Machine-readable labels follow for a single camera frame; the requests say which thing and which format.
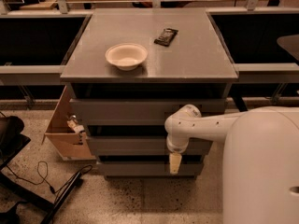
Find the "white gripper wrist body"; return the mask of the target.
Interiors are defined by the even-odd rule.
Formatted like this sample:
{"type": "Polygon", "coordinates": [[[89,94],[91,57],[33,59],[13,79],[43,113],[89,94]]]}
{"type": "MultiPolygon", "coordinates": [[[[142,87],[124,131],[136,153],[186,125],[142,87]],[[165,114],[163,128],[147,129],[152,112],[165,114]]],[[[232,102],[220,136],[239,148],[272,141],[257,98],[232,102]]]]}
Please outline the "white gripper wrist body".
{"type": "Polygon", "coordinates": [[[183,153],[189,144],[188,138],[176,137],[173,135],[168,135],[166,138],[166,145],[170,152],[172,153],[183,153]]]}

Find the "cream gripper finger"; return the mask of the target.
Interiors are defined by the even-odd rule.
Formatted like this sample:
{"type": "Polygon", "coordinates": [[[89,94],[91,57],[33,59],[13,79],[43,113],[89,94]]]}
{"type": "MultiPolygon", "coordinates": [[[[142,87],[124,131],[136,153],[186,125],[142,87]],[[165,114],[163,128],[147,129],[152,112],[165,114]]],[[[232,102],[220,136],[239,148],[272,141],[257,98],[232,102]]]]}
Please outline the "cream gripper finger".
{"type": "Polygon", "coordinates": [[[179,153],[169,154],[169,170],[171,175],[177,175],[181,164],[182,156],[179,153]]]}

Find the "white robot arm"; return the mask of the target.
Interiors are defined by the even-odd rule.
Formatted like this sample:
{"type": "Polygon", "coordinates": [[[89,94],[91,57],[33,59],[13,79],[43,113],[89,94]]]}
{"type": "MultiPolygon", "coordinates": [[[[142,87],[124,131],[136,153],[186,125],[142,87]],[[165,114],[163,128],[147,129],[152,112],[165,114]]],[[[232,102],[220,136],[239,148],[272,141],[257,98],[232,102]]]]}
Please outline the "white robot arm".
{"type": "Polygon", "coordinates": [[[299,108],[203,117],[185,105],[164,124],[170,173],[192,138],[224,145],[223,224],[299,224],[299,108]]]}

